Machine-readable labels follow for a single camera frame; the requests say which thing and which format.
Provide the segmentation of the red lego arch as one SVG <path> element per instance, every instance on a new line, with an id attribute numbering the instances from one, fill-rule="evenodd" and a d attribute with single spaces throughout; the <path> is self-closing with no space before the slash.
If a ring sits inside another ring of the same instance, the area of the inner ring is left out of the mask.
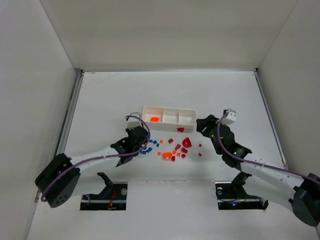
<path id="1" fill-rule="evenodd" d="M 186 137 L 185 139 L 183 139 L 182 145 L 183 145 L 184 148 L 191 148 L 192 147 L 192 142 L 191 142 L 190 138 Z"/>

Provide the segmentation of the orange lego arch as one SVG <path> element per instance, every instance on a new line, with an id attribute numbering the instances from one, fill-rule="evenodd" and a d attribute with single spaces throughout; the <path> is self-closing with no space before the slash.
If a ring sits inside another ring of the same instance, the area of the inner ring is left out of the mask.
<path id="1" fill-rule="evenodd" d="M 163 157 L 165 160 L 171 159 L 172 156 L 173 156 L 173 154 L 172 154 L 171 152 L 164 152 L 164 153 L 162 154 L 162 157 Z"/>

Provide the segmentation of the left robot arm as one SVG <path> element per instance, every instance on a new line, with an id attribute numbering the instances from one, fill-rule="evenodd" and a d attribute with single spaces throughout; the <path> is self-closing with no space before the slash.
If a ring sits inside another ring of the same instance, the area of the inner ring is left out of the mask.
<path id="1" fill-rule="evenodd" d="M 129 163 L 150 141 L 150 130 L 142 126 L 126 132 L 127 137 L 96 152 L 73 157 L 56 155 L 35 179 L 40 200 L 57 208 L 74 196 L 104 199 L 110 195 L 114 183 L 106 171 Z"/>

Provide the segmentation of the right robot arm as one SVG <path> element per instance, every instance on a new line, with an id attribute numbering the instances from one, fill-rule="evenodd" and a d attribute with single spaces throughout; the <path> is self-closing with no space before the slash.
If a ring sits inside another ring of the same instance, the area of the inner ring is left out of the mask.
<path id="1" fill-rule="evenodd" d="M 224 110 L 217 118 L 209 115 L 196 120 L 196 131 L 209 138 L 217 155 L 230 168 L 239 171 L 232 180 L 235 194 L 247 194 L 276 203 L 291 211 L 304 224 L 317 227 L 320 223 L 320 178 L 283 169 L 260 157 L 235 140 L 229 125 L 235 113 Z"/>

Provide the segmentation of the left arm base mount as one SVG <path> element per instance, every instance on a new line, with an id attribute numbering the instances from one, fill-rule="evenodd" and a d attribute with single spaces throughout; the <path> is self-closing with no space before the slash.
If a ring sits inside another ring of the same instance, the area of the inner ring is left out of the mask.
<path id="1" fill-rule="evenodd" d="M 127 182 L 112 182 L 103 172 L 97 173 L 103 180 L 103 189 L 97 194 L 81 197 L 81 211 L 125 211 L 127 208 Z"/>

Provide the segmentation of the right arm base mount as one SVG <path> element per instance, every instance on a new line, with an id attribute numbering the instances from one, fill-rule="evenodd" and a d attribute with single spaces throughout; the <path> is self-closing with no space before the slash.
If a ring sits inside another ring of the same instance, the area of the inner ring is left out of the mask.
<path id="1" fill-rule="evenodd" d="M 262 197 L 247 194 L 244 189 L 249 174 L 240 172 L 232 181 L 216 181 L 215 194 L 220 211 L 263 210 L 269 206 L 269 201 Z"/>

